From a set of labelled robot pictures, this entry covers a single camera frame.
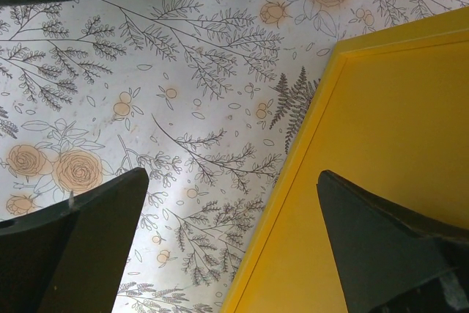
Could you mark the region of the yellow wooden shelf box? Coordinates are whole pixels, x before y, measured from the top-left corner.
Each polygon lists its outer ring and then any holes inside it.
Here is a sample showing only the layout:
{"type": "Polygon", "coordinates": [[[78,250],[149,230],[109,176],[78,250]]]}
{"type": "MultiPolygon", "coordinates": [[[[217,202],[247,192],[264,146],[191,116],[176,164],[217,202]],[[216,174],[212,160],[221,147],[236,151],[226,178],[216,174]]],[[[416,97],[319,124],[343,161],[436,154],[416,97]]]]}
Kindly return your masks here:
{"type": "Polygon", "coordinates": [[[223,312],[345,312],[317,195],[331,170],[468,226],[468,10],[339,42],[223,312]]]}

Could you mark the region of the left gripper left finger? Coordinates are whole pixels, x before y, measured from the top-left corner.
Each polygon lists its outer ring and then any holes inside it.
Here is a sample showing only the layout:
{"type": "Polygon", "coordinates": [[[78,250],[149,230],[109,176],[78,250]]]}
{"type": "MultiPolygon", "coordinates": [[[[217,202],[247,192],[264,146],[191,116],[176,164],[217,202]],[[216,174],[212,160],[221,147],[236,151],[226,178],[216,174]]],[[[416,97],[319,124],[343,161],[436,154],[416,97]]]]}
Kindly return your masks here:
{"type": "Polygon", "coordinates": [[[135,168],[1,222],[2,312],[111,312],[149,185],[135,168]]]}

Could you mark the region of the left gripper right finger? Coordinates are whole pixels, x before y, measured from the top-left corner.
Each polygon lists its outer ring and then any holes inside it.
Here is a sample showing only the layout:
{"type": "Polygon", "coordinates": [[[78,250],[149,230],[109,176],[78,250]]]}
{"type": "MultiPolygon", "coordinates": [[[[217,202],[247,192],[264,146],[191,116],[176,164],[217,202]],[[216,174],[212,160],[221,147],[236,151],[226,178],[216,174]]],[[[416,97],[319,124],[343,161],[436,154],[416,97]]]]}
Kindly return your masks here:
{"type": "Polygon", "coordinates": [[[468,230],[320,173],[317,193],[349,312],[467,312],[468,230]]]}

